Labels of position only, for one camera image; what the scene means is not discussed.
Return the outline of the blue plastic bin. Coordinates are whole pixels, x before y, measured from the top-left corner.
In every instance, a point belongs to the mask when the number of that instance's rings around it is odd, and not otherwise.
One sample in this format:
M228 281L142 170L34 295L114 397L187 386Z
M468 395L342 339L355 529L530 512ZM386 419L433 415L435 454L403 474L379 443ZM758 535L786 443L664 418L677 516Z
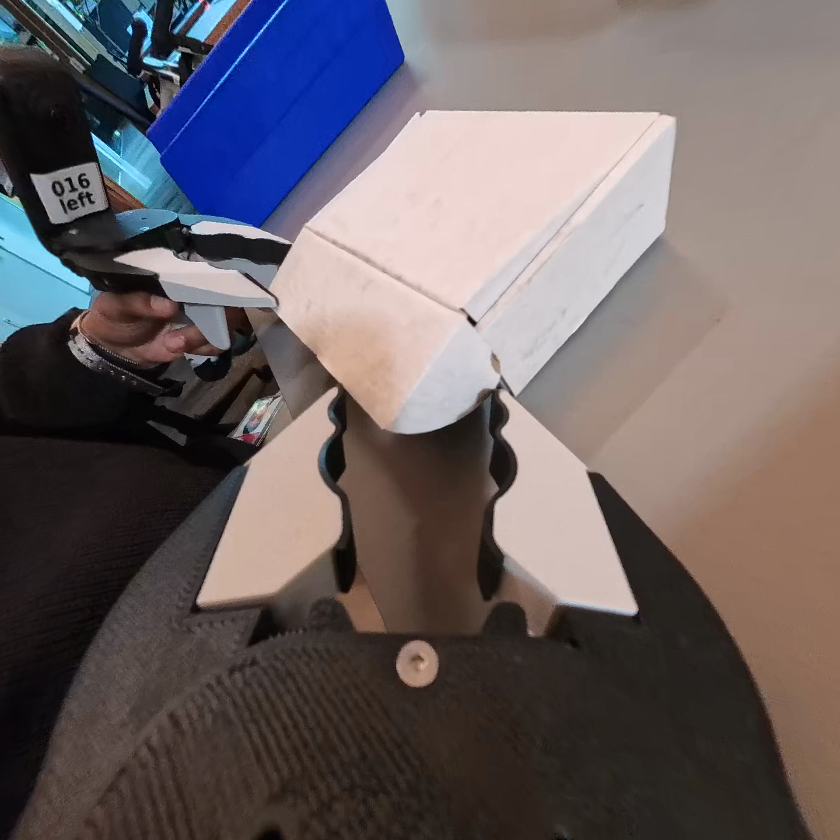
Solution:
M404 62L385 1L254 1L146 136L198 213L262 225Z

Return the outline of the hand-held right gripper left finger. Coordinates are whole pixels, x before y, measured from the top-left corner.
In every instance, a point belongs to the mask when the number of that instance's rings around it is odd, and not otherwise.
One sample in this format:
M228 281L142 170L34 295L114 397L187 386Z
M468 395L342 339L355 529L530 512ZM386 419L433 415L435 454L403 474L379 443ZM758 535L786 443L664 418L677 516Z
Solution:
M345 429L345 393L333 387L248 462L197 593L200 611L257 606L278 624L305 624L316 602L350 592Z

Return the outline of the black office chair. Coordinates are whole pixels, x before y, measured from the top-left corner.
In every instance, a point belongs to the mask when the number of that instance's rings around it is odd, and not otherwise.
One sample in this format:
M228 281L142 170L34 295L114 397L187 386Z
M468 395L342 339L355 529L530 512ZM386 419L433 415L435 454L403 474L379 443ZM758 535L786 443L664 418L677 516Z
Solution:
M135 78L146 74L191 75L211 52L213 45L175 31L175 2L160 1L148 24L139 15L131 20L126 68Z

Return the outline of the printed card in clear sleeve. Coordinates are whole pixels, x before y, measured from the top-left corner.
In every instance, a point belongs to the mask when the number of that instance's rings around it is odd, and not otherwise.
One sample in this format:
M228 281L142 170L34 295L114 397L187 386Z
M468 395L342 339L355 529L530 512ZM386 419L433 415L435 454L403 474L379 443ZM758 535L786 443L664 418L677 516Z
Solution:
M239 424L227 435L228 438L260 447L264 444L271 425L284 405L284 398L279 392L260 397L248 409Z

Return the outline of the person's left hand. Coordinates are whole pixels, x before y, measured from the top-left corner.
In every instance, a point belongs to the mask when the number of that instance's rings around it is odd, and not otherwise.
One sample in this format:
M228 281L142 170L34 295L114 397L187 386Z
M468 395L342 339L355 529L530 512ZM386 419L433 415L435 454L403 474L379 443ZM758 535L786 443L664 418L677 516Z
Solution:
M220 354L198 327L181 324L181 315L181 306L166 297L102 292L80 317L79 331L99 348L141 366Z

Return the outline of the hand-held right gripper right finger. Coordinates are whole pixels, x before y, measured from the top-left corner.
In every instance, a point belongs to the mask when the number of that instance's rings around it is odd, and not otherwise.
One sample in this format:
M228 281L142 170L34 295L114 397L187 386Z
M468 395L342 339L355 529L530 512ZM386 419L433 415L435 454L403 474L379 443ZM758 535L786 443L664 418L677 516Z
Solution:
M521 609L529 636L550 635L569 608L635 618L637 600L579 460L512 395L490 398L490 477L477 580L491 612Z

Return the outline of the grey desk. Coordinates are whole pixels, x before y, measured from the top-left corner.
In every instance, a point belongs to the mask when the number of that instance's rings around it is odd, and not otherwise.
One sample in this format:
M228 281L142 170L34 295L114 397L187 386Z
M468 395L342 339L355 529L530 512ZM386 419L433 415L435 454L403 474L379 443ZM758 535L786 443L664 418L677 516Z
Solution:
M838 2L389 2L406 65L266 220L415 112L663 112L665 235L522 395L682 560L838 838Z

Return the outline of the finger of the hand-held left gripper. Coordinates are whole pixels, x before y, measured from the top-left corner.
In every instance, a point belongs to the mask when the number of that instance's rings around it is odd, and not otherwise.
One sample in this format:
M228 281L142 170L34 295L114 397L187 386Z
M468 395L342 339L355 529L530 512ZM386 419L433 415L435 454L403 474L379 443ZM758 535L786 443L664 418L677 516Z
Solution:
M115 258L129 277L155 277L166 297L183 307L207 343L220 351L230 348L228 308L273 309L277 300L260 284L234 269L219 269L202 261L181 259L165 248L149 248Z
M185 233L185 250L216 268L236 270L268 289L291 251L291 243L245 224L198 221Z

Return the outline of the silver studded wristband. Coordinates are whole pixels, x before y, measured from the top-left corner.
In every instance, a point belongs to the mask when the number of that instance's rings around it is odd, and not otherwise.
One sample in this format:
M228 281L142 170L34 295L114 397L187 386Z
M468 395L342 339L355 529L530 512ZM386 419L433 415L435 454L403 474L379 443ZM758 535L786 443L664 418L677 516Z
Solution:
M88 314L80 311L72 321L67 339L67 348L73 358L87 370L117 382L126 389L153 398L177 397L183 392L183 382L159 378L162 369L142 366L126 356L105 349L92 341L84 329L83 321Z

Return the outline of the person's left forearm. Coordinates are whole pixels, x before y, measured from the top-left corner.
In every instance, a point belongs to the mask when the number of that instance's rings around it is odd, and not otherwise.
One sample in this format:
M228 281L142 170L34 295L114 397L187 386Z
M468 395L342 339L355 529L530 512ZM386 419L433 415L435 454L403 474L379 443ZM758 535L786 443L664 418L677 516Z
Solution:
M245 463L257 447L228 438L226 427L184 416L79 364L67 348L80 311L13 333L1 352L2 434L163 448L203 466ZM176 362L159 364L157 376Z

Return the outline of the white cardboard box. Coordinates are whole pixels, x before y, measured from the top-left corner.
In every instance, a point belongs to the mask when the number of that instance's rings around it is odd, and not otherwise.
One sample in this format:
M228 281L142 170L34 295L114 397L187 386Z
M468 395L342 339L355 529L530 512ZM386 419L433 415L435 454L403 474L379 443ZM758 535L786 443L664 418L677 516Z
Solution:
M320 209L270 290L377 426L519 394L664 233L676 119L425 111Z

